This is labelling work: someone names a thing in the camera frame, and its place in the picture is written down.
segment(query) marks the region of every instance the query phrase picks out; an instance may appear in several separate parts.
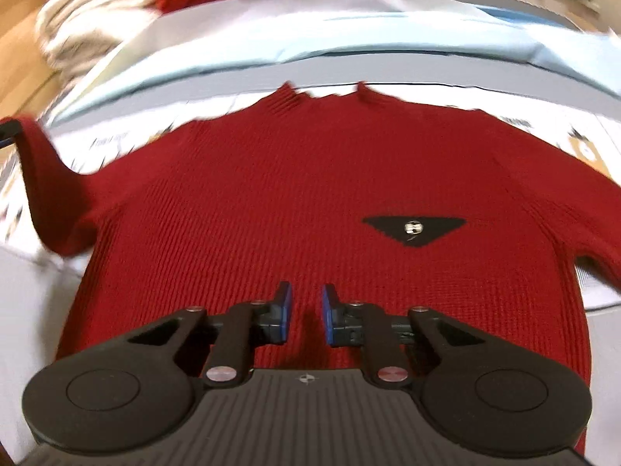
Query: black triangular patch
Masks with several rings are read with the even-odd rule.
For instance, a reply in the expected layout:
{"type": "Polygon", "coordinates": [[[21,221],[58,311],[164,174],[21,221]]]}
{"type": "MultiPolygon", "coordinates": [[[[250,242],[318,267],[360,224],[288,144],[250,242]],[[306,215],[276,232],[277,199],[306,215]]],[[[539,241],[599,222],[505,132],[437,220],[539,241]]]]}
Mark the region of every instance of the black triangular patch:
{"type": "Polygon", "coordinates": [[[153,329],[142,332],[138,336],[134,336],[128,341],[131,344],[156,345],[157,347],[161,347],[162,345],[166,345],[178,329],[179,322],[177,320],[169,320],[153,329]]]}
{"type": "Polygon", "coordinates": [[[362,221],[406,247],[423,247],[466,222],[457,217],[420,216],[367,217],[362,221]]]}
{"type": "Polygon", "coordinates": [[[438,321],[438,331],[444,337],[451,347],[467,347],[468,345],[484,344],[485,340],[481,340],[468,331],[459,329],[443,320],[438,321]]]}

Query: metal pivot screw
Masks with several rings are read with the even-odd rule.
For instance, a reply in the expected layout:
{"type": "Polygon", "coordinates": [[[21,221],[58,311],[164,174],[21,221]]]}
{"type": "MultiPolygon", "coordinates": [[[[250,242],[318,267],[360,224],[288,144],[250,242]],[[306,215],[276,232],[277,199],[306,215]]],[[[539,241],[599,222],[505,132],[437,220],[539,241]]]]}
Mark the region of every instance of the metal pivot screw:
{"type": "Polygon", "coordinates": [[[206,375],[212,382],[228,382],[237,376],[237,370],[230,366],[214,366],[206,375]]]}
{"type": "Polygon", "coordinates": [[[378,371],[378,378],[384,382],[403,382],[407,377],[408,371],[397,366],[387,366],[378,371]]]}
{"type": "Polygon", "coordinates": [[[403,229],[410,235],[409,240],[412,240],[416,235],[420,235],[423,232],[423,225],[419,221],[410,221],[406,222],[403,229]]]}

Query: sweater sleeve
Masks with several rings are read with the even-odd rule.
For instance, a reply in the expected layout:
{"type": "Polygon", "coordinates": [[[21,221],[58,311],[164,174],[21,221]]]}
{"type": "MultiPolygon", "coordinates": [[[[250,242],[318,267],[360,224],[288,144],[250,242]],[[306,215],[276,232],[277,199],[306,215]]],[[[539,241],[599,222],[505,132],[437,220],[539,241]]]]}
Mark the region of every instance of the sweater sleeve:
{"type": "MultiPolygon", "coordinates": [[[[154,176],[154,165],[165,166],[162,159],[170,159],[175,147],[170,139],[160,138],[98,172],[79,174],[64,165],[36,121],[28,117],[18,121],[23,130],[14,139],[32,224],[43,244],[62,256],[92,247],[102,218],[154,176]]],[[[176,133],[167,136],[178,140],[176,133]]]]}
{"type": "Polygon", "coordinates": [[[482,129],[483,145],[568,255],[591,257],[621,288],[621,188],[536,136],[482,111],[470,114],[482,129]]]}

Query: small logo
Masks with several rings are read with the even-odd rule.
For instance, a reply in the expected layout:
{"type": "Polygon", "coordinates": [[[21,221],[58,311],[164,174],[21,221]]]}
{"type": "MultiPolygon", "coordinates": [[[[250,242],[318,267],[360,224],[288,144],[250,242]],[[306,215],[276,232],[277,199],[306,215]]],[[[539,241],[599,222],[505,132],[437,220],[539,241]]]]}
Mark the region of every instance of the small logo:
{"type": "Polygon", "coordinates": [[[419,216],[366,217],[362,222],[406,247],[424,247],[466,223],[458,217],[419,216]]]}
{"type": "Polygon", "coordinates": [[[304,373],[302,376],[298,376],[297,379],[304,385],[310,385],[317,380],[317,377],[310,373],[304,373]]]}

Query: light blue cloth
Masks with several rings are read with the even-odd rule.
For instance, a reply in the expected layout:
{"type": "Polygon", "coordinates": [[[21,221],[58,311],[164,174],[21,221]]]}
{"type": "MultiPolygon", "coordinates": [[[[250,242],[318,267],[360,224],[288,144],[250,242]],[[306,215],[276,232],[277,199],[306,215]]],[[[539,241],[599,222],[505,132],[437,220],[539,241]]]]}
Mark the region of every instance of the light blue cloth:
{"type": "Polygon", "coordinates": [[[621,97],[621,48],[603,35],[452,12],[282,16],[154,52],[70,105],[63,120],[181,77],[326,53],[432,51],[530,63],[621,97]]]}
{"type": "Polygon", "coordinates": [[[526,12],[519,12],[517,10],[510,9],[500,9],[499,7],[488,7],[486,5],[475,5],[475,7],[479,10],[482,10],[486,14],[491,15],[492,17],[497,17],[509,23],[536,23],[547,24],[548,26],[554,26],[556,28],[566,28],[566,26],[563,26],[561,23],[557,23],[555,21],[551,21],[550,19],[539,17],[526,12]]]}

